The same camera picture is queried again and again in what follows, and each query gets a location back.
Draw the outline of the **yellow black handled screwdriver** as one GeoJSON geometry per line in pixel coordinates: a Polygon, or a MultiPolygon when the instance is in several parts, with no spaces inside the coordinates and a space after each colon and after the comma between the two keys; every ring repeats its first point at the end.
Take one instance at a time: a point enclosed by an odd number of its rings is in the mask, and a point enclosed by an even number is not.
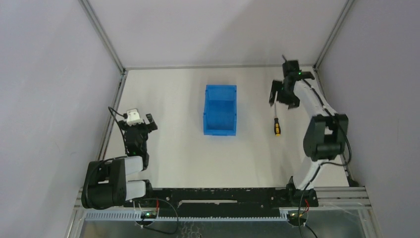
{"type": "Polygon", "coordinates": [[[273,105],[274,105],[274,133],[276,136],[280,136],[281,128],[280,128],[279,118],[277,115],[277,106],[276,106],[276,103],[274,103],[273,105]]]}

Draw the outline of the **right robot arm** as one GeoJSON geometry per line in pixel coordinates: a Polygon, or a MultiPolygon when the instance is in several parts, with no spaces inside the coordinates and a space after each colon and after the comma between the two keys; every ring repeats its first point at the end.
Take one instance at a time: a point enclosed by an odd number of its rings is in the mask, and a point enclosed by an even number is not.
{"type": "Polygon", "coordinates": [[[273,195],[274,202],[298,208],[318,205],[314,182],[325,165],[347,166],[351,158],[335,162],[345,151],[352,153],[347,137],[348,117],[337,113],[327,100],[309,83],[315,77],[310,71],[302,71],[297,60],[285,60],[282,64],[283,80],[273,80],[269,95],[270,106],[277,103],[288,109],[303,106],[310,121],[303,138],[305,156],[301,166],[289,179],[285,189],[273,195]]]}

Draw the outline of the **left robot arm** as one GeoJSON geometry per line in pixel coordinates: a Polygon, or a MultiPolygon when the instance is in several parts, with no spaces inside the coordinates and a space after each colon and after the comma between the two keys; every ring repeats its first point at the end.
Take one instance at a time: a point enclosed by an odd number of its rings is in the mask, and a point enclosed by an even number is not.
{"type": "Polygon", "coordinates": [[[158,126],[151,114],[146,118],[148,123],[133,110],[128,112],[126,120],[118,122],[126,150],[124,156],[89,163],[81,195],[84,208],[104,210],[133,199],[144,207],[153,204],[155,194],[150,182],[128,178],[149,166],[147,141],[158,126]]]}

